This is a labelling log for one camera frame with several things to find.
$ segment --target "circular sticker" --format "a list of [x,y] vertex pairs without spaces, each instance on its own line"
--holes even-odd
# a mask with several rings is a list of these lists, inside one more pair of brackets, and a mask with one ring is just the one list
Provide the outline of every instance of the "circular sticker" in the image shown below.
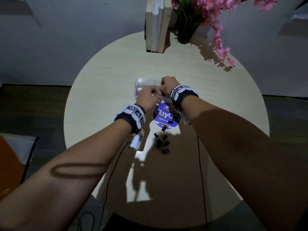
[[160,128],[167,126],[170,130],[179,124],[181,116],[172,103],[162,102],[154,109],[153,119]]

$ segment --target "right hand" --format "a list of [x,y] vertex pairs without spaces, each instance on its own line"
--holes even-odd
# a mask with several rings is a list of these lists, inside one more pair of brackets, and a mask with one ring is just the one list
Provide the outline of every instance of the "right hand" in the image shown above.
[[173,88],[180,85],[175,77],[170,76],[163,77],[160,84],[162,85],[160,90],[167,95],[170,95]]

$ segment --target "round table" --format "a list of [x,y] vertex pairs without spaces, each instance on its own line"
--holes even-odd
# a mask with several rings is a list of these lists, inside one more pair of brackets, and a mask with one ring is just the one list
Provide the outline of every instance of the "round table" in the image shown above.
[[[66,146],[108,126],[118,111],[133,104],[135,79],[160,80],[166,75],[175,76],[201,99],[242,116],[269,135],[268,116],[256,83],[239,62],[231,70],[218,63],[212,49],[206,39],[196,36],[191,44],[182,45],[171,33],[170,46],[163,54],[148,53],[143,32],[106,46],[87,62],[71,88],[64,115]],[[124,149],[110,180],[105,210],[159,228],[204,224],[198,143],[192,126],[181,121],[171,130],[170,152],[164,155],[154,150],[152,139],[154,132],[162,133],[161,128],[152,113],[146,119],[147,138],[139,151]],[[200,155],[209,222],[233,209],[242,198],[201,142]],[[115,160],[92,193],[102,203]]]

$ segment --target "clear plastic box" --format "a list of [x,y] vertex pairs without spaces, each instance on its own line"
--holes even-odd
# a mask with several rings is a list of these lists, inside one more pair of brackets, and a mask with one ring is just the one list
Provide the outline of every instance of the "clear plastic box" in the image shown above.
[[[137,99],[139,92],[146,88],[147,86],[160,86],[160,80],[155,80],[155,79],[148,79],[148,78],[138,78],[135,80],[135,99]],[[163,94],[163,96],[161,96],[159,98],[160,101],[171,101],[171,97],[170,96],[166,96],[165,94]]]

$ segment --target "book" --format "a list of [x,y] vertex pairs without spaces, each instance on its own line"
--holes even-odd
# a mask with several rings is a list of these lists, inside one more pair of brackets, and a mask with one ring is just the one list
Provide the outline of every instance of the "book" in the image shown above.
[[158,47],[159,53],[164,52],[165,40],[166,40],[166,35],[167,35],[167,30],[168,30],[168,25],[169,25],[172,10],[173,8],[172,8],[171,0],[164,0],[164,13],[163,13],[162,22],[161,22],[159,47]]
[[152,43],[151,43],[152,52],[155,52],[156,50],[159,2],[160,0],[154,0],[153,11],[152,11]]
[[165,0],[159,1],[159,9],[158,9],[158,27],[157,27],[157,37],[156,37],[156,49],[155,52],[158,52],[159,48],[159,40],[160,40],[160,31],[161,31],[161,22],[164,14]]
[[145,11],[145,44],[147,49],[151,49],[152,44],[152,11],[154,0],[148,0]]

